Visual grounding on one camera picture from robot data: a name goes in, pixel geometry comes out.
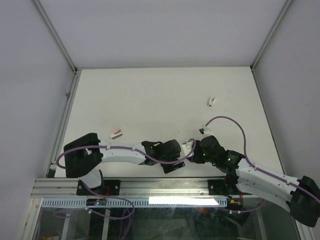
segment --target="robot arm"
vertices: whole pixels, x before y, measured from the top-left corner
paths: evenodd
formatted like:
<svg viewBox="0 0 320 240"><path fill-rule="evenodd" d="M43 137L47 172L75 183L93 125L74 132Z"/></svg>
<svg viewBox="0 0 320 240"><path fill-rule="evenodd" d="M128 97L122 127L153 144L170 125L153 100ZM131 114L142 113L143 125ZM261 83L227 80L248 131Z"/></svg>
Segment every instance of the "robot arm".
<svg viewBox="0 0 320 240"><path fill-rule="evenodd" d="M188 157L187 159L192 163L209 162L225 173L226 194L231 189L256 195L284 208L294 219L309 227L316 225L320 215L320 204L293 186L298 186L319 199L320 189L311 178L304 176L298 179L276 173L257 164L252 166L243 154L225 150L213 135L197 140L193 154L190 153L191 142L180 146L173 139L165 143L144 141L138 144L113 146L113 143L101 142L96 133L89 133L67 144L64 146L64 151L84 146L95 148L75 150L65 155L66 177L79 178L91 189L102 184L103 176L96 168L100 163L124 162L153 166L156 162L146 157L150 156L162 161L161 166L167 174L185 166L183 161L177 160L182 153L184 158Z"/></svg>

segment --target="gray wall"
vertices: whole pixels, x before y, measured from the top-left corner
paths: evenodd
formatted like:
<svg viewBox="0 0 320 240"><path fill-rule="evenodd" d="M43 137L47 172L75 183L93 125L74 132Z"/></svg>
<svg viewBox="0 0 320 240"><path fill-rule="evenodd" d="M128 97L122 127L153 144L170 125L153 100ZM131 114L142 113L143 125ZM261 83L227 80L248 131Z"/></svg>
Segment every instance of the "gray wall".
<svg viewBox="0 0 320 240"><path fill-rule="evenodd" d="M289 175L320 185L320 1L296 0L256 69ZM320 223L315 228L320 238Z"/></svg>
<svg viewBox="0 0 320 240"><path fill-rule="evenodd" d="M30 1L2 1L0 32L0 239L13 240L72 73Z"/></svg>

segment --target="bright white light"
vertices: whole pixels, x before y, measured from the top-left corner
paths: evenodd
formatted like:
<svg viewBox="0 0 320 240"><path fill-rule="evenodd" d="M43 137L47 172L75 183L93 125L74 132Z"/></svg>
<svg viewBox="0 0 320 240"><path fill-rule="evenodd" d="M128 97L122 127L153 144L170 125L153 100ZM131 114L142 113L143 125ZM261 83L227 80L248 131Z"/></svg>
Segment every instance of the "bright white light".
<svg viewBox="0 0 320 240"><path fill-rule="evenodd" d="M180 196L151 196L149 204L183 204L195 206L216 206L219 203L214 198L192 198Z"/></svg>

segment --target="glass panel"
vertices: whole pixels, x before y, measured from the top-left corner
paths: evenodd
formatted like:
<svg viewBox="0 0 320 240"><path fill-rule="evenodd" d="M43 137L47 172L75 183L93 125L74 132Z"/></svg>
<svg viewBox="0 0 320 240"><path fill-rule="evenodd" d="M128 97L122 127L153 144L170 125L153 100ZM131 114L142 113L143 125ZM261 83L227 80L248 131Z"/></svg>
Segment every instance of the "glass panel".
<svg viewBox="0 0 320 240"><path fill-rule="evenodd" d="M257 202L257 199L246 199ZM132 208L94 208L123 217ZM233 213L214 207L139 207L123 220L85 209L42 208L36 240L297 240L289 213L267 203L258 211Z"/></svg>

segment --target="white table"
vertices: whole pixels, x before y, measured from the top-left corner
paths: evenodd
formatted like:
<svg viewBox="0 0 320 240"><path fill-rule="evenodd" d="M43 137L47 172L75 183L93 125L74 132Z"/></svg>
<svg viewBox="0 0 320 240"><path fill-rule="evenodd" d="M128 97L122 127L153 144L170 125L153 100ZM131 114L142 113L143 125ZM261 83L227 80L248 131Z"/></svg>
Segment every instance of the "white table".
<svg viewBox="0 0 320 240"><path fill-rule="evenodd" d="M210 96L217 98L212 108L207 106ZM82 70L63 145L88 133L98 133L99 139L112 143L201 140L202 125L220 115L242 125L253 162L282 172L249 67ZM218 119L209 127L225 149L243 153L243 137L233 122ZM109 134L117 128L123 136L112 140ZM110 178L224 175L210 163L187 160L185 167L169 174L159 164L113 162L100 164L99 169ZM66 177L65 171L57 168L55 177Z"/></svg>

